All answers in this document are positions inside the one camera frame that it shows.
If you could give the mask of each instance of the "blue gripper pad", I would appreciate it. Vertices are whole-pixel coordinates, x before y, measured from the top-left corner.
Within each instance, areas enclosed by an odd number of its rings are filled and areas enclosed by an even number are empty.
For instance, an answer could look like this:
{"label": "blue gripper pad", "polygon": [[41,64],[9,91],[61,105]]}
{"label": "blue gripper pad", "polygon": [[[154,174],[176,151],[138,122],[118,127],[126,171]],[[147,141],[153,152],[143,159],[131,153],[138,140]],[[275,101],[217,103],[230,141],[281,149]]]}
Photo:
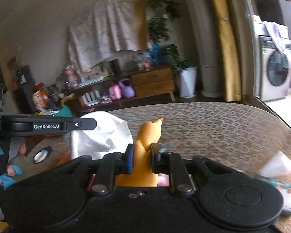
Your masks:
{"label": "blue gripper pad", "polygon": [[134,145],[128,144],[125,154],[124,154],[124,169],[125,174],[131,174],[133,172],[133,162],[134,162]]}

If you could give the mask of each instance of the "potted plant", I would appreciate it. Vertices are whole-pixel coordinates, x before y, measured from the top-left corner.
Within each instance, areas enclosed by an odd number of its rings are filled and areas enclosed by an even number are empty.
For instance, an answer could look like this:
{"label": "potted plant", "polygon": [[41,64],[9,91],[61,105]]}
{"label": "potted plant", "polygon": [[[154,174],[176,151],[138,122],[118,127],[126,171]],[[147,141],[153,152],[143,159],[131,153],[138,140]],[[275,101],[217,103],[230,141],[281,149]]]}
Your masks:
{"label": "potted plant", "polygon": [[154,16],[148,22],[149,39],[154,45],[160,43],[162,39],[169,40],[170,30],[166,27],[167,18],[173,21],[180,18],[180,3],[173,0],[147,0],[148,5],[153,10],[160,10],[159,16]]}
{"label": "potted plant", "polygon": [[196,66],[193,66],[188,60],[181,59],[178,48],[174,44],[166,45],[164,47],[164,53],[167,56],[167,62],[170,63],[179,74],[180,97],[194,97],[196,95]]}

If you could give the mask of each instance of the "white flower pot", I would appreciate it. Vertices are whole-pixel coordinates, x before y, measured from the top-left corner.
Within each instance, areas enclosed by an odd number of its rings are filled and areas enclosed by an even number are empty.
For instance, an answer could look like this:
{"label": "white flower pot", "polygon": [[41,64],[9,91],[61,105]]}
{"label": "white flower pot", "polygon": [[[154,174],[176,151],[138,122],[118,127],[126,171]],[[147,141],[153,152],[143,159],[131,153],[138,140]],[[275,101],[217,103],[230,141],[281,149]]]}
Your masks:
{"label": "white flower pot", "polygon": [[203,90],[201,94],[206,97],[218,98],[220,93],[218,67],[201,67]]}
{"label": "white flower pot", "polygon": [[180,74],[180,97],[191,98],[196,95],[196,74],[196,67],[188,67],[187,69],[182,70]]}

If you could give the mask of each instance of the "pink watering can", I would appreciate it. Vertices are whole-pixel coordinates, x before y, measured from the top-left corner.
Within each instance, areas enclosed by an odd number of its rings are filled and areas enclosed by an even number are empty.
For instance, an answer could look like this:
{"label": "pink watering can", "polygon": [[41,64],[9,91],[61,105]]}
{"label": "pink watering can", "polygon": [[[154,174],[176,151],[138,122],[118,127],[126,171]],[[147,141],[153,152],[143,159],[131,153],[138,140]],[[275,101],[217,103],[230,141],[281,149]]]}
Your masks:
{"label": "pink watering can", "polygon": [[109,88],[109,95],[112,100],[118,100],[121,99],[121,88],[119,85],[112,84],[111,88]]}
{"label": "pink watering can", "polygon": [[129,78],[121,79],[119,81],[119,85],[122,89],[122,94],[125,98],[130,98],[130,97],[135,96],[135,91],[132,84],[130,83]]}

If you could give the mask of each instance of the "floor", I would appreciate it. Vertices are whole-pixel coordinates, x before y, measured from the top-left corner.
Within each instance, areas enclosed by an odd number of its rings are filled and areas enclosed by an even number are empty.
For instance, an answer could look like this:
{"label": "floor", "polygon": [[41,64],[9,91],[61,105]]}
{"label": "floor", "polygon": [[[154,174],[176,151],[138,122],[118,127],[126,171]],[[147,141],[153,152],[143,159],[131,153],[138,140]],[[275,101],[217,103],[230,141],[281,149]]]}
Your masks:
{"label": "floor", "polygon": [[[177,92],[175,94],[175,102],[176,103],[195,103],[195,102],[223,102],[224,99],[223,97],[221,98],[210,98],[210,97],[205,97],[198,92],[196,96],[192,98],[181,98],[177,95]],[[163,95],[156,95],[148,98],[142,98],[142,99],[137,99],[133,100],[130,102],[123,102],[123,108],[131,108],[131,107],[137,107],[137,106],[145,106],[145,105],[154,105],[154,104],[164,104],[164,103],[173,103],[170,99],[169,94],[163,94]],[[107,105],[100,107],[99,109],[96,110],[101,110],[101,111],[112,111],[112,110],[117,110],[120,107],[117,104],[114,105]]]}
{"label": "floor", "polygon": [[265,104],[291,127],[291,94],[284,99],[265,102]]}

